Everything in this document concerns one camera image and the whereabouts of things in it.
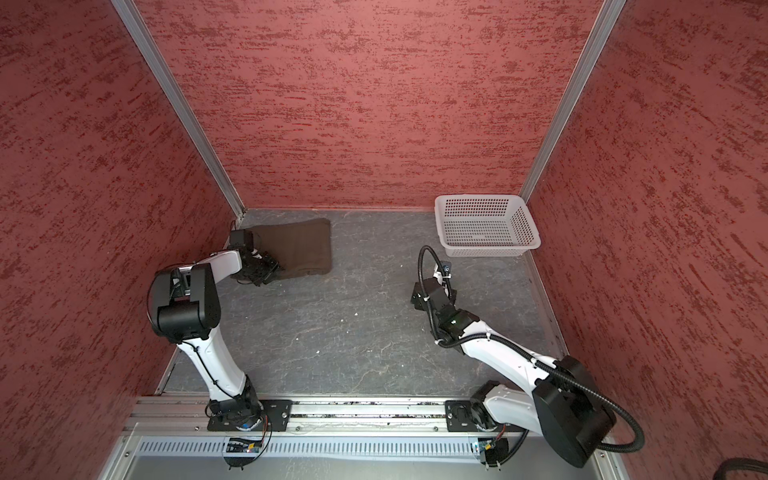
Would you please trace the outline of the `brown corduroy trousers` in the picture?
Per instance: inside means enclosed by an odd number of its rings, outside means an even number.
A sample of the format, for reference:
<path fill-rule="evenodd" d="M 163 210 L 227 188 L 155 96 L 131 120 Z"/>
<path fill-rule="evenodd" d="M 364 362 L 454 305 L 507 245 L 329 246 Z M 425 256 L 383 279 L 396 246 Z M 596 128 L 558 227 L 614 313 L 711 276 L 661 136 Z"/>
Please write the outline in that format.
<path fill-rule="evenodd" d="M 258 250 L 278 262 L 278 280 L 325 275 L 332 270 L 331 222 L 326 218 L 259 225 L 249 231 L 258 238 Z"/>

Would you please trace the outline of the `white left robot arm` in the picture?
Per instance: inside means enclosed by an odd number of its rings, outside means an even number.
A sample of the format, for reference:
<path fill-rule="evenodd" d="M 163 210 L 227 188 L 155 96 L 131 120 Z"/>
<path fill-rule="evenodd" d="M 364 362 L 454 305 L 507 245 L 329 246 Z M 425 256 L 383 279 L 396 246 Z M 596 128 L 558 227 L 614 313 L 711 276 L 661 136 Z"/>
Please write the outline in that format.
<path fill-rule="evenodd" d="M 273 280 L 279 264 L 253 247 L 234 247 L 191 264 L 155 273 L 146 299 L 153 332 L 175 345 L 202 377 L 209 400 L 204 413 L 211 431 L 262 432 L 268 414 L 249 376 L 236 364 L 220 331 L 218 283 L 230 278 L 260 286 Z"/>

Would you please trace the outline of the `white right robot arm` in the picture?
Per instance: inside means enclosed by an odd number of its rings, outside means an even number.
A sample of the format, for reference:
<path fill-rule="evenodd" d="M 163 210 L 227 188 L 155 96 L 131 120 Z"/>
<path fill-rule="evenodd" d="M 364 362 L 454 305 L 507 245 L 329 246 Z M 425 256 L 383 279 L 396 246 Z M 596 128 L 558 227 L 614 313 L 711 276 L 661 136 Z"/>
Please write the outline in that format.
<path fill-rule="evenodd" d="M 525 400 L 500 383 L 476 395 L 481 412 L 496 424 L 512 424 L 543 436 L 574 467 L 584 466 L 616 424 L 584 366 L 570 356 L 538 354 L 498 334 L 477 315 L 454 305 L 434 278 L 414 284 L 411 303 L 427 313 L 435 343 L 456 349 L 500 373 Z"/>

